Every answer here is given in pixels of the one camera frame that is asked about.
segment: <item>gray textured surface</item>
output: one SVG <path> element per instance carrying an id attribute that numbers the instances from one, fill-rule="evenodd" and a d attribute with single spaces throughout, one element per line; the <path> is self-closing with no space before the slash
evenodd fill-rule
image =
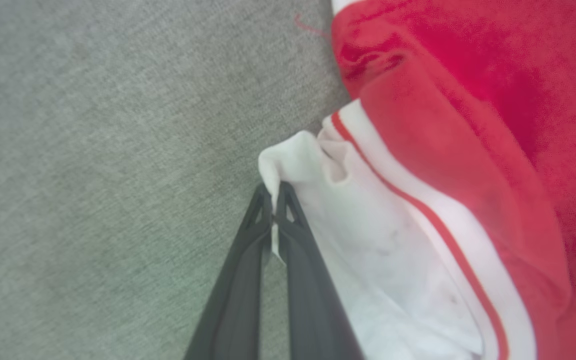
<path id="1" fill-rule="evenodd" d="M 330 25 L 328 0 L 0 0 L 0 360 L 183 357 L 259 151 L 348 100 L 297 13 Z"/>

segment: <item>garment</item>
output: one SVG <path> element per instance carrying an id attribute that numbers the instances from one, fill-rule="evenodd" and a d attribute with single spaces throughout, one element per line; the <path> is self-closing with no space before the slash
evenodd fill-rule
<path id="1" fill-rule="evenodd" d="M 259 166 L 366 356 L 576 360 L 576 2 L 333 9 L 354 100 Z"/>

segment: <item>white trim with red stripe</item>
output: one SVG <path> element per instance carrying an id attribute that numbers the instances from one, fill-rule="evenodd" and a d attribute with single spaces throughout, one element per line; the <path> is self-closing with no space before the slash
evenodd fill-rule
<path id="1" fill-rule="evenodd" d="M 483 359 L 536 359 L 537 346 L 530 316 L 482 224 L 462 203 L 426 184 L 398 162 L 382 141 L 359 100 L 343 107 L 338 116 L 352 136 L 357 150 L 364 155 L 375 173 L 432 210 L 454 237 L 466 263 L 456 260 L 457 256 L 447 246 L 438 229 L 420 209 L 407 202 L 411 214 L 434 244 L 472 311 L 484 339 Z M 324 127 L 338 130 L 330 118 L 324 121 Z M 465 269 L 473 271 L 478 284 L 468 280 L 464 274 Z M 496 314 L 485 309 L 483 303 L 487 301 L 492 304 Z M 499 317 L 501 329 L 493 326 L 491 318 L 494 316 Z M 500 339 L 503 338 L 507 342 L 507 351 L 500 351 Z M 505 348 L 506 344 L 501 343 L 501 346 Z"/>

